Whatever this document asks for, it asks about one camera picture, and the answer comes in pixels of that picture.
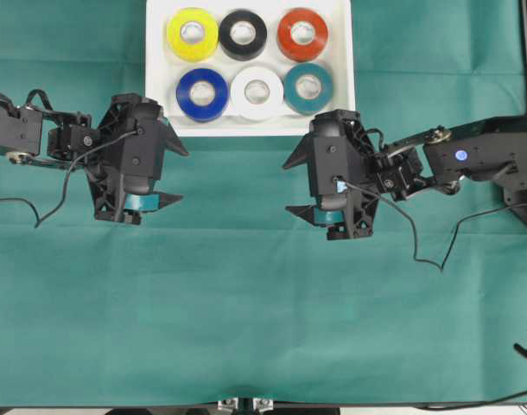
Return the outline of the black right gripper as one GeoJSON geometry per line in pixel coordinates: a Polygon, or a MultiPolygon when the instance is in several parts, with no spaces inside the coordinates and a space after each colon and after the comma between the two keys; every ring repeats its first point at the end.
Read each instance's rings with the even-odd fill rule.
{"type": "Polygon", "coordinates": [[[285,210],[312,226],[327,229],[327,238],[358,239],[372,235],[378,202],[356,189],[369,182],[368,167],[375,148],[357,112],[334,110],[315,116],[284,162],[292,169],[308,161],[310,194],[315,205],[285,210]]]}

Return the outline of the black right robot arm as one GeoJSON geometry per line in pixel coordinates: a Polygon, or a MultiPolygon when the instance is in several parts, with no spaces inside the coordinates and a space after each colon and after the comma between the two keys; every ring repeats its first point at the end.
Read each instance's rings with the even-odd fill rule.
{"type": "Polygon", "coordinates": [[[373,144],[358,112],[314,116],[283,167],[308,168],[313,205],[288,206],[294,216],[325,227],[327,237],[369,237],[378,197],[394,201],[435,190],[454,195],[460,181],[492,182],[527,226],[527,115],[438,126],[391,144],[373,144]]]}

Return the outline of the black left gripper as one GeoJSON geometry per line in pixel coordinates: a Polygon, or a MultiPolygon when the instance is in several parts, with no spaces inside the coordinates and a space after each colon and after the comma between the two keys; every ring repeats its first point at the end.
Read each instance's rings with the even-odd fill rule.
{"type": "Polygon", "coordinates": [[[166,148],[189,156],[161,106],[136,93],[115,95],[98,126],[106,146],[87,168],[94,218],[138,225],[151,213],[183,199],[155,191],[166,148]]]}

